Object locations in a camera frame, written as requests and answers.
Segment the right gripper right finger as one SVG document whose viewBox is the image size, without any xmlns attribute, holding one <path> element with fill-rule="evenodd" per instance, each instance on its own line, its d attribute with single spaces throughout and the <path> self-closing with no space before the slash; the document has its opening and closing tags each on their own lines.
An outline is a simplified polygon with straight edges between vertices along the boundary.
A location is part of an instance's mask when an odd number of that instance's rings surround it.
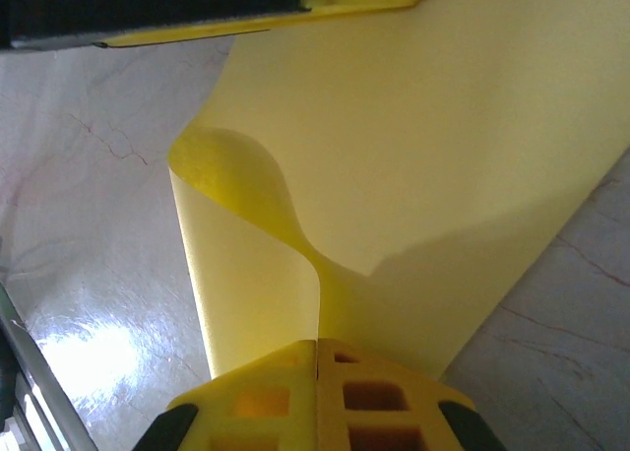
<svg viewBox="0 0 630 451">
<path fill-rule="evenodd" d="M 317 344 L 320 450 L 503 450 L 471 399 L 333 339 Z"/>
</svg>

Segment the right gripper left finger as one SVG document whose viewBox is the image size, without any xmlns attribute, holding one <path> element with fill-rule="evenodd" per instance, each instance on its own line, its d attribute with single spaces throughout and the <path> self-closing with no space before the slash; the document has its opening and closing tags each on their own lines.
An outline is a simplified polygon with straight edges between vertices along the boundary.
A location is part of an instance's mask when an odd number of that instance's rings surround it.
<svg viewBox="0 0 630 451">
<path fill-rule="evenodd" d="M 315 450 L 316 343 L 298 341 L 173 399 L 142 450 Z"/>
</svg>

